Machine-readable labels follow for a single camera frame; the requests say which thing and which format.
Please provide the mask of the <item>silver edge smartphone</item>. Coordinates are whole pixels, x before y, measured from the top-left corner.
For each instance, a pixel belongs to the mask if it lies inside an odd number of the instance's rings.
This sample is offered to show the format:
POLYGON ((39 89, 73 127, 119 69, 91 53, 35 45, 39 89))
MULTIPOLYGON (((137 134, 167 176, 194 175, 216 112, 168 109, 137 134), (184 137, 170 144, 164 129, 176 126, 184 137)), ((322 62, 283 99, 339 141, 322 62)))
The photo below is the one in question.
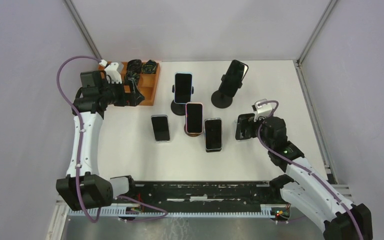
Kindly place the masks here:
POLYGON ((168 116, 159 114, 151 116, 154 139, 157 143, 170 142, 170 126, 168 116))

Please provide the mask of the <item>pink case smartphone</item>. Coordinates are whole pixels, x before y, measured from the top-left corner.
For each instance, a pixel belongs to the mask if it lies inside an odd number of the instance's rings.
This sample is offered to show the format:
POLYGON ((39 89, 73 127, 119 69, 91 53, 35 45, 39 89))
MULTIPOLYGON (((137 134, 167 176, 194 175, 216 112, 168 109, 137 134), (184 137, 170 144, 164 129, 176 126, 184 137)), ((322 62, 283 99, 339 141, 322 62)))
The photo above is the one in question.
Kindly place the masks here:
POLYGON ((203 105, 197 102, 188 102, 185 105, 185 127, 188 134, 201 134, 203 132, 203 105))

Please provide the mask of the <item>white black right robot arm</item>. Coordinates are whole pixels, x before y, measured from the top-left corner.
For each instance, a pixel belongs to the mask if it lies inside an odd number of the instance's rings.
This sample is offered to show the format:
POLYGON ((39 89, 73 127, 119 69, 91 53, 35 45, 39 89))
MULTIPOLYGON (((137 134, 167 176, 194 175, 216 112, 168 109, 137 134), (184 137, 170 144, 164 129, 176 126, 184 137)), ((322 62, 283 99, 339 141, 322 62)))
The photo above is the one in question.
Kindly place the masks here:
POLYGON ((295 206, 322 232, 326 240, 372 240, 369 208, 355 204, 313 168, 305 154, 287 136, 286 123, 276 116, 254 119, 253 113, 236 120, 235 139, 258 138, 272 163, 283 171, 269 182, 269 199, 295 206))

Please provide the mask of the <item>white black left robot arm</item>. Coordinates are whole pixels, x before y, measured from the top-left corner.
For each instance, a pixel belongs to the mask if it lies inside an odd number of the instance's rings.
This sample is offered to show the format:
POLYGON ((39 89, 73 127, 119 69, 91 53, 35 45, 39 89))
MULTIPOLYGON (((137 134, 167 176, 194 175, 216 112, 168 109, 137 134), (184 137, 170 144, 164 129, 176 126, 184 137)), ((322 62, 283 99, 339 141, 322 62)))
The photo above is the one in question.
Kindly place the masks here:
POLYGON ((104 70, 82 72, 81 88, 70 102, 74 120, 74 143, 65 177, 56 190, 73 211, 110 206, 117 197, 125 204, 137 198, 131 175, 105 179, 99 174, 98 146, 108 106, 124 106, 124 87, 104 70))

